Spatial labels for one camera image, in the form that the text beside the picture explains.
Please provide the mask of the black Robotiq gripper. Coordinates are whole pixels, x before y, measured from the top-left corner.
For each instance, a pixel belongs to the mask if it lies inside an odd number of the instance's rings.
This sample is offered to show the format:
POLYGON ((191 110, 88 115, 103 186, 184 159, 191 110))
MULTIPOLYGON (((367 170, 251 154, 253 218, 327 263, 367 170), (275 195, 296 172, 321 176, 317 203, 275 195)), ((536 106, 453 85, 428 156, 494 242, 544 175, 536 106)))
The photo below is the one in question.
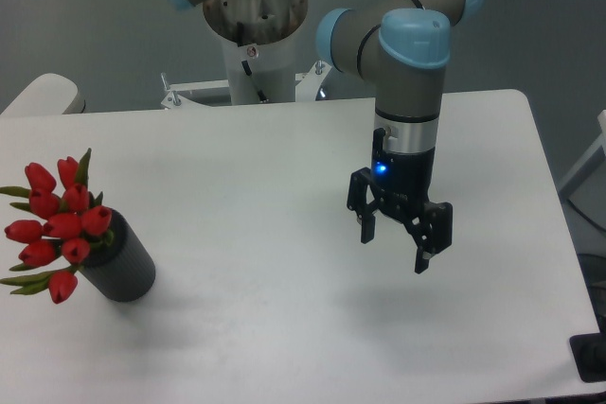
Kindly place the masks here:
POLYGON ((367 244, 374 238, 377 209, 404 222, 417 245, 415 273, 421 274, 453 241, 453 206, 428 199, 435 149, 397 154, 374 146, 371 157, 371 174, 368 167, 353 172, 348 187, 347 208, 356 213, 360 240, 367 244), (370 188, 376 201, 366 200, 370 188))

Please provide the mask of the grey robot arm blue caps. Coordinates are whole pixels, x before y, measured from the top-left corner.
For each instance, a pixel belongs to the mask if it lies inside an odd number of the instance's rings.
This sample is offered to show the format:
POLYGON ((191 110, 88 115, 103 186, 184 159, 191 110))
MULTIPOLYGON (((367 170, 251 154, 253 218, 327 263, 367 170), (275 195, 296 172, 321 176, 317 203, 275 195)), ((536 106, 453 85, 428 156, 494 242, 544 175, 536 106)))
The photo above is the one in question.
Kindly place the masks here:
MULTIPOLYGON (((335 9, 315 35, 317 54, 334 70, 373 84, 374 131, 369 167, 350 178, 348 209, 362 242, 375 217, 401 223, 417 245, 416 272, 452 242, 453 208, 428 197, 437 143, 451 29, 484 0, 381 0, 366 9, 335 9)), ((233 104, 295 98, 295 33, 308 0, 170 0, 201 8, 221 40, 233 104)))

